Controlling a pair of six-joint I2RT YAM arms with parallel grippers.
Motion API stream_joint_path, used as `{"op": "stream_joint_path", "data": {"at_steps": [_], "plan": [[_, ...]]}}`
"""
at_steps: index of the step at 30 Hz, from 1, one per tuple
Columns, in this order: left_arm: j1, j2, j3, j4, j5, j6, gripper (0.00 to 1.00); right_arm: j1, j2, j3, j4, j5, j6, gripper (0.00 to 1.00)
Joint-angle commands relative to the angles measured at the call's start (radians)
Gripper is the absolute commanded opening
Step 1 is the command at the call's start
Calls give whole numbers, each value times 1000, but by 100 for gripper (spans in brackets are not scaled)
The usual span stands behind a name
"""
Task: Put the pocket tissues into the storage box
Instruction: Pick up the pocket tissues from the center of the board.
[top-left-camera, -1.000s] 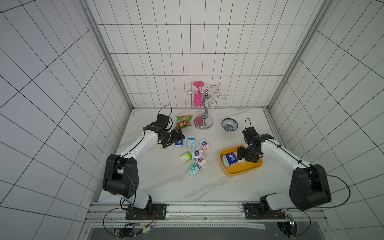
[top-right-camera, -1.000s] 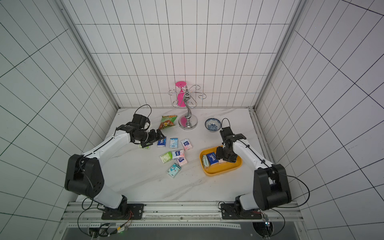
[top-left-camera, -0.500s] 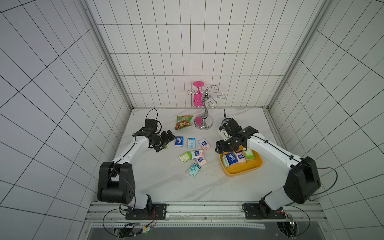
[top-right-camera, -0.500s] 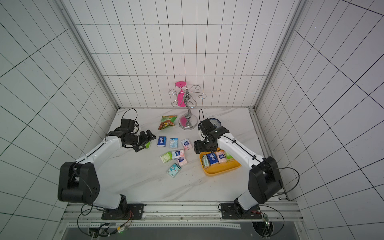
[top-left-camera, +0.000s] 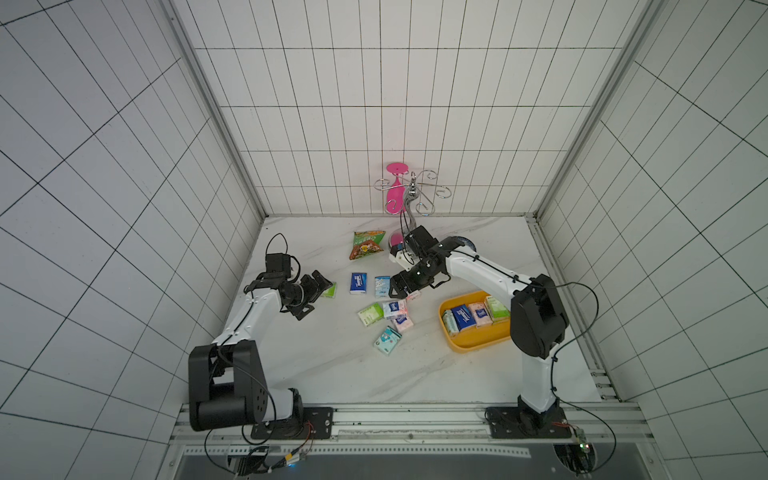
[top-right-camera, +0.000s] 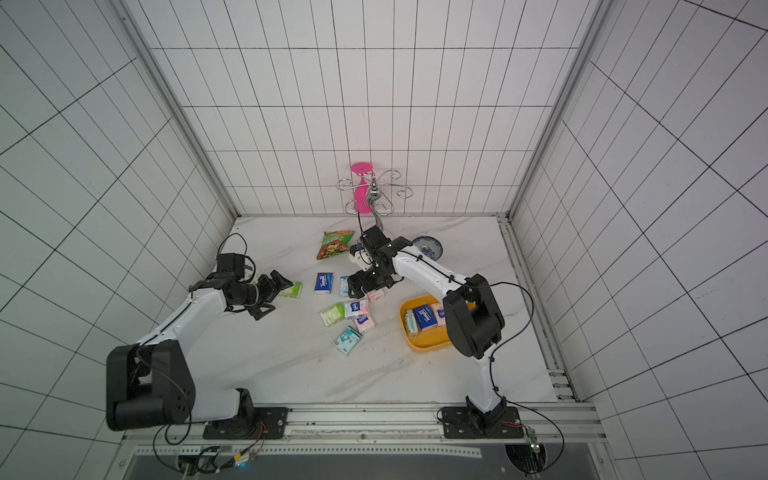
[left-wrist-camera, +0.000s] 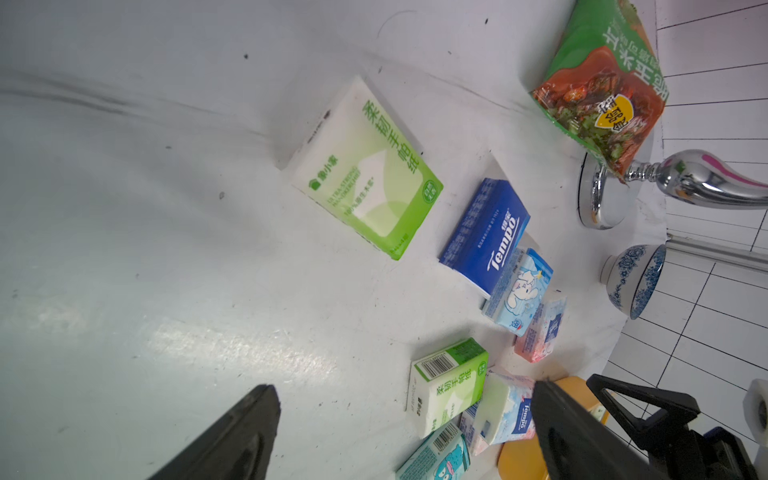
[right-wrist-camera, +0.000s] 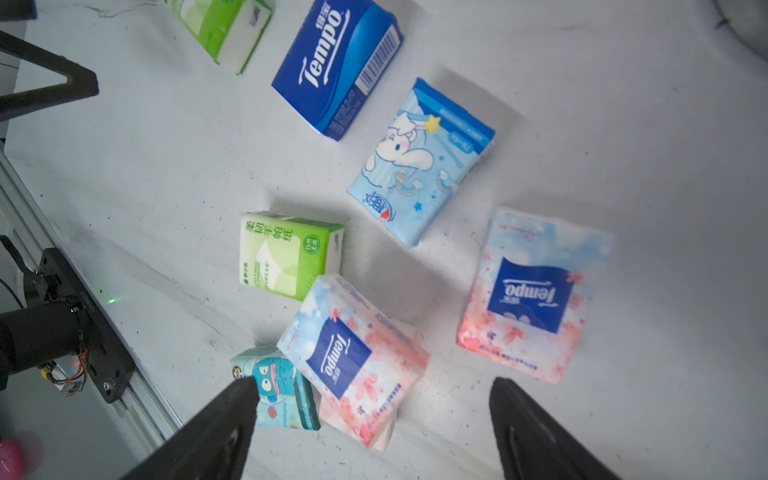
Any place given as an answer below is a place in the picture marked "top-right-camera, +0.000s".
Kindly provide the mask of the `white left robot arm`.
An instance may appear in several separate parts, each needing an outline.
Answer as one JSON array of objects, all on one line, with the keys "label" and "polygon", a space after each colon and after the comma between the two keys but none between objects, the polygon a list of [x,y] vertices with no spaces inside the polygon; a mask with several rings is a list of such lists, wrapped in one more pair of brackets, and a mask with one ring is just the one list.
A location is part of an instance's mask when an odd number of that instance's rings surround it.
[{"label": "white left robot arm", "polygon": [[236,272],[214,272],[160,326],[106,361],[106,422],[112,431],[207,423],[215,438],[245,438],[260,423],[245,388],[204,386],[186,354],[209,325],[226,313],[260,320],[293,283],[277,271],[246,282]]}]

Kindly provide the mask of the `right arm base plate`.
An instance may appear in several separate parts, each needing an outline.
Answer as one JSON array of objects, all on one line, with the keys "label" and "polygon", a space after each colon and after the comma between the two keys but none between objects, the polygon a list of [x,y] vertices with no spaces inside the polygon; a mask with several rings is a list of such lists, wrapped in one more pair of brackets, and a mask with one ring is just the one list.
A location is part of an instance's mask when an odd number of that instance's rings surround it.
[{"label": "right arm base plate", "polygon": [[437,419],[446,439],[522,439],[526,436],[514,407],[499,405],[490,413],[482,413],[474,407],[445,406],[438,411]]}]

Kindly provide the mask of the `yellow plastic storage box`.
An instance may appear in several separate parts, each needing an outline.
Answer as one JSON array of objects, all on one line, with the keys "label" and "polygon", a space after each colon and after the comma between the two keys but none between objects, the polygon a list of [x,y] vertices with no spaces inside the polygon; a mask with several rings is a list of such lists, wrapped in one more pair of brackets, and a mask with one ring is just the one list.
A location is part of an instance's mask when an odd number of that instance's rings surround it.
[{"label": "yellow plastic storage box", "polygon": [[399,320],[408,346],[416,353],[427,353],[448,346],[471,356],[465,334],[446,299],[422,295],[406,300],[399,309]]}]

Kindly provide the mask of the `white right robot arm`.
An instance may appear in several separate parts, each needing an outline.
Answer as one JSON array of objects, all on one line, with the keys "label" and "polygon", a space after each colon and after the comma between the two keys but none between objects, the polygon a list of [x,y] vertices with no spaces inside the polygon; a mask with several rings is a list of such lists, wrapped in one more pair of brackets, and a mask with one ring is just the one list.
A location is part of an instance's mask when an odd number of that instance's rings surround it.
[{"label": "white right robot arm", "polygon": [[462,355],[473,358],[480,369],[466,397],[468,417],[478,430],[499,422],[506,401],[491,385],[488,350],[501,341],[505,320],[485,277],[452,272],[424,256],[410,240],[390,239],[376,227],[361,235],[350,255],[361,267],[348,279],[352,298],[361,299],[373,291],[389,289],[399,276],[440,301],[451,344]]}]

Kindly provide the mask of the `white blue tissue pack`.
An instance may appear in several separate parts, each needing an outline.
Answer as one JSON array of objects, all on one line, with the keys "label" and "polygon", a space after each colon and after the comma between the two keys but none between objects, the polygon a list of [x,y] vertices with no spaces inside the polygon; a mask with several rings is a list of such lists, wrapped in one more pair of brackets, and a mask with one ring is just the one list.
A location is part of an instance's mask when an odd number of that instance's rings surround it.
[{"label": "white blue tissue pack", "polygon": [[367,299],[370,302],[375,302],[375,301],[383,299],[385,297],[385,295],[386,295],[386,292],[383,289],[373,290],[373,291],[367,293]]}]

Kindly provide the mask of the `small pink white tissue pack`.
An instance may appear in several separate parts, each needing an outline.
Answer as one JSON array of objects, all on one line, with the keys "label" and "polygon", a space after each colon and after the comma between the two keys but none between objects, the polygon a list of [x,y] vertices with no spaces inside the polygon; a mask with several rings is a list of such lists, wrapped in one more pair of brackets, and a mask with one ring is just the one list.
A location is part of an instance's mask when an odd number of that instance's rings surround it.
[{"label": "small pink white tissue pack", "polygon": [[351,300],[343,303],[346,318],[367,316],[369,314],[369,302],[366,299]]}]

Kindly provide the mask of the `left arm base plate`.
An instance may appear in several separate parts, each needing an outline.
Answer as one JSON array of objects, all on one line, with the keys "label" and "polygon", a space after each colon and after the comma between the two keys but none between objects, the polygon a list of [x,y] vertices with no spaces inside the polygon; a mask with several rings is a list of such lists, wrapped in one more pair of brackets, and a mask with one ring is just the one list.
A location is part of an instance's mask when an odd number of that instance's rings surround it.
[{"label": "left arm base plate", "polygon": [[228,420],[210,422],[203,431],[205,440],[282,439],[287,425],[286,407],[253,408]]}]

